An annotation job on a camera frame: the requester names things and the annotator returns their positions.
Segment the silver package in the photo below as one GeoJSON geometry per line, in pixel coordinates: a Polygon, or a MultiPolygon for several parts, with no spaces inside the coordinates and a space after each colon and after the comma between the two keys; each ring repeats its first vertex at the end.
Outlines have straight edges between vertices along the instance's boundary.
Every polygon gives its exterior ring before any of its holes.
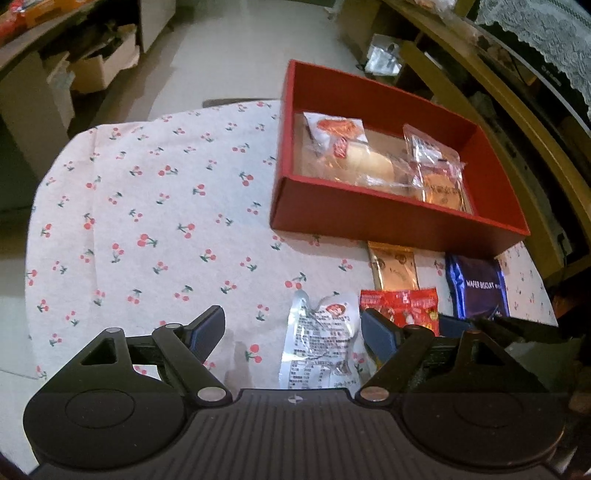
{"type": "Polygon", "coordinates": [[[343,293],[313,309],[306,292],[295,293],[279,371],[280,388],[348,388],[351,395],[375,372],[360,329],[359,299],[343,293]]]}

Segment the red box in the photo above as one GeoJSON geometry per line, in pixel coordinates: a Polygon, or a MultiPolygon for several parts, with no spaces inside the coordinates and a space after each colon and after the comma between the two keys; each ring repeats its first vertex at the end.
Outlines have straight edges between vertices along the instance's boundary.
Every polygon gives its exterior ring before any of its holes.
{"type": "Polygon", "coordinates": [[[476,124],[373,80],[292,60],[282,96],[271,227],[488,258],[530,234],[515,192],[476,124]],[[410,124],[454,148],[474,215],[297,173],[302,112],[360,118],[366,130],[403,138],[410,124]]]}

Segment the tile floor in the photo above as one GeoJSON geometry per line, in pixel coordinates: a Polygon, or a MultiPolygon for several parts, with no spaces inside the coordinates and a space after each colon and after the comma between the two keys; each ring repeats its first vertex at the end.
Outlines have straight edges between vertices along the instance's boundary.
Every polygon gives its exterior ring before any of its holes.
{"type": "MultiPolygon", "coordinates": [[[[322,7],[286,0],[200,0],[109,88],[97,124],[152,120],[216,98],[278,98],[289,59],[357,73],[322,7]]],[[[26,223],[0,225],[0,450],[36,466],[22,412],[39,384],[24,309],[26,223]]]]}

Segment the red plastic bag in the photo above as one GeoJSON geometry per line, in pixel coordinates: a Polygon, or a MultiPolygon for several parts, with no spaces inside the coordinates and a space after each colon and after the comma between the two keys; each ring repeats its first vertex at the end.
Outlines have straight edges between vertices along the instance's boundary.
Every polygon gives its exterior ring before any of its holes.
{"type": "Polygon", "coordinates": [[[437,290],[362,290],[359,304],[362,309],[376,309],[396,326],[422,325],[439,336],[437,290]]]}

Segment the white lace cloth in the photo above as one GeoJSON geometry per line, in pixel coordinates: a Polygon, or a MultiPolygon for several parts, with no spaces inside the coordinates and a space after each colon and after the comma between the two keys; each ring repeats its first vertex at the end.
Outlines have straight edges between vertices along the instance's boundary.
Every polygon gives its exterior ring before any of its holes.
{"type": "Polygon", "coordinates": [[[494,22],[563,72],[591,119],[591,16],[583,7],[574,0],[480,0],[476,23],[494,22]]]}

